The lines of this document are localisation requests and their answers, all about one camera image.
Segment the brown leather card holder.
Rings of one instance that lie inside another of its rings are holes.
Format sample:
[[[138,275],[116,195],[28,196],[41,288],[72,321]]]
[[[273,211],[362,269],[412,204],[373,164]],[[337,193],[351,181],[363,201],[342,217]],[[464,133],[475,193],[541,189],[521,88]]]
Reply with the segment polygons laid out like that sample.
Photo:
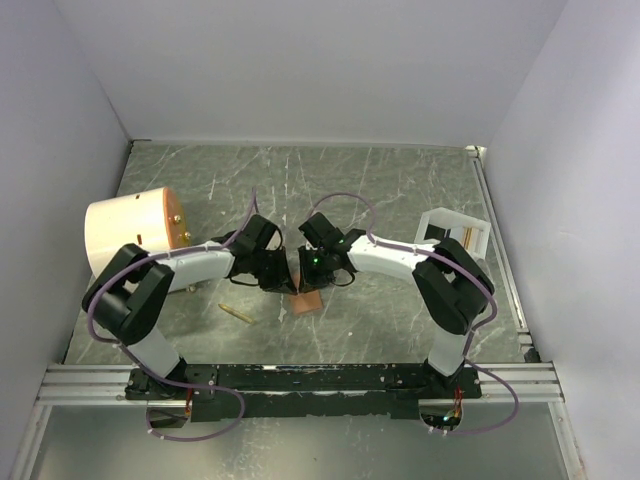
[[[319,290],[313,290],[307,293],[298,293],[288,296],[292,313],[294,315],[303,315],[306,313],[322,310],[324,304]]]

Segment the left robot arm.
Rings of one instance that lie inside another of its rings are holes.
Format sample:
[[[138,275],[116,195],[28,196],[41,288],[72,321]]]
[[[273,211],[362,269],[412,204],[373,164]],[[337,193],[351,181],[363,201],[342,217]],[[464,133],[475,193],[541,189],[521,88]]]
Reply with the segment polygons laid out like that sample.
[[[166,297],[210,280],[239,285],[242,275],[252,276],[251,285],[264,292],[296,292],[282,231],[259,214],[237,231],[167,253],[122,246],[85,293],[82,309],[90,326],[109,332],[107,343],[151,372],[155,392],[173,399],[187,385],[187,362],[157,326]]]

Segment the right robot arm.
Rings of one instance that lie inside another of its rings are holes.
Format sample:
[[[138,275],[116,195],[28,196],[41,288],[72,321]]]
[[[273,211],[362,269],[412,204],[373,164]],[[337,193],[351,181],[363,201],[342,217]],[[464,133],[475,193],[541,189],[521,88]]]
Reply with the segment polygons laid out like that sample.
[[[299,231],[306,240],[298,249],[302,293],[334,284],[340,270],[351,280],[358,273],[376,273],[417,287],[436,324],[425,361],[425,388],[439,398],[455,390],[471,343],[472,324],[488,307],[495,307],[495,287],[460,242],[445,238],[434,245],[416,245],[361,229],[344,233],[320,212]]]

